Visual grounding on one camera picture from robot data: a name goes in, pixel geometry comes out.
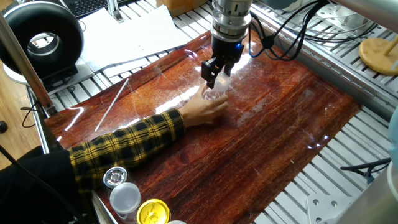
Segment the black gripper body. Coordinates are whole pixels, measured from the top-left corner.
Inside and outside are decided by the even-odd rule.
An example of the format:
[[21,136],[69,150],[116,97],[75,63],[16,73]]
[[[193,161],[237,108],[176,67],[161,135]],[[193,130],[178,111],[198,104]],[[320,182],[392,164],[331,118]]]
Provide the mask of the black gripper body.
[[227,42],[215,36],[211,40],[213,50],[212,58],[215,58],[217,67],[234,66],[238,63],[243,52],[244,45],[242,40],[237,42]]

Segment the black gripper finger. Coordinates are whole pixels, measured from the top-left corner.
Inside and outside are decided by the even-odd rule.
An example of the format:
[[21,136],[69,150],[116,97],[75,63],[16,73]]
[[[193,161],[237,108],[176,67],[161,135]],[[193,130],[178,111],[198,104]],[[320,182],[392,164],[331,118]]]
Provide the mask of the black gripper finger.
[[213,89],[215,80],[223,66],[220,59],[213,57],[209,60],[202,61],[201,64],[201,77],[206,81],[206,85]]
[[231,71],[232,71],[235,63],[236,63],[235,61],[227,61],[225,63],[224,72],[225,72],[225,74],[227,74],[227,76],[229,76],[229,77],[231,76]]

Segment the bare person's hand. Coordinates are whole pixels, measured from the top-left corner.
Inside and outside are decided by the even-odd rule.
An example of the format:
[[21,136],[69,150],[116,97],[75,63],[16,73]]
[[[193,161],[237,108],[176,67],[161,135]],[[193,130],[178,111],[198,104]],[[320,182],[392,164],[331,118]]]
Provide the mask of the bare person's hand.
[[223,95],[213,100],[207,100],[203,97],[207,89],[206,84],[200,85],[198,91],[189,101],[178,109],[183,117],[186,128],[209,123],[226,112],[228,108],[228,96]]

